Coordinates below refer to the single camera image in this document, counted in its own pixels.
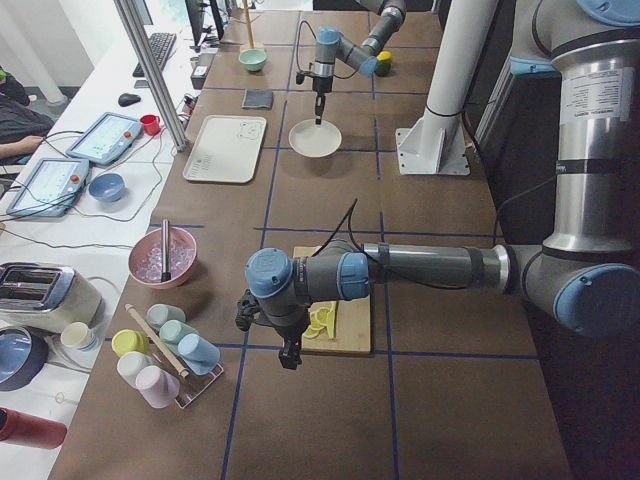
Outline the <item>person forearm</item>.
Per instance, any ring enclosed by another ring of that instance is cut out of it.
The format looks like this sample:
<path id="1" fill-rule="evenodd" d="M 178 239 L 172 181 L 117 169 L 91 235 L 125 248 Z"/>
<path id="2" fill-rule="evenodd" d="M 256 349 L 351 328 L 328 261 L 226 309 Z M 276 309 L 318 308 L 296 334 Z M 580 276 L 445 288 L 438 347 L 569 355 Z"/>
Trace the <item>person forearm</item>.
<path id="1" fill-rule="evenodd" d="M 0 159 L 22 158 L 30 155 L 38 149 L 42 141 L 41 136 L 29 135 L 15 142 L 2 143 L 0 145 Z"/>

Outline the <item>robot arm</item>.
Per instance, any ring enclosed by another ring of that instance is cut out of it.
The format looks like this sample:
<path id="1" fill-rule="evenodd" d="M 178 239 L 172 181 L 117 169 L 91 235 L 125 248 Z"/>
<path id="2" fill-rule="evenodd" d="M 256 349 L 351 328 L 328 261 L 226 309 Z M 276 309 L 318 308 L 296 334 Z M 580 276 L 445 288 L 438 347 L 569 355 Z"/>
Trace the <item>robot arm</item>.
<path id="1" fill-rule="evenodd" d="M 380 190 L 381 230 L 478 237 L 497 227 L 468 180 L 460 119 L 497 3 L 455 1 L 433 58 L 423 115 L 409 128 L 370 126 L 373 138 L 396 145 L 398 172 Z M 237 325 L 275 330 L 281 364 L 301 361 L 304 331 L 315 303 L 366 297 L 373 284 L 402 281 L 442 291 L 458 312 L 469 290 L 514 294 L 577 334 L 618 333 L 639 319 L 639 272 L 619 225 L 619 159 L 638 112 L 632 97 L 639 67 L 639 6 L 591 1 L 515 4 L 514 61 L 536 72 L 559 71 L 560 147 L 555 227 L 541 244 L 484 248 L 451 245 L 358 244 L 330 236 L 313 254 L 290 257 L 261 248 L 246 261 L 247 290 Z"/>
<path id="2" fill-rule="evenodd" d="M 297 85 L 302 84 L 305 78 L 312 79 L 312 90 L 316 93 L 316 125 L 322 124 L 326 95 L 332 92 L 335 62 L 344 62 L 362 76 L 373 76 L 379 53 L 406 18 L 406 4 L 402 0 L 358 1 L 358 4 L 379 16 L 378 23 L 366 39 L 356 44 L 336 28 L 320 27 L 316 35 L 314 60 L 307 70 L 298 68 L 296 72 Z"/>

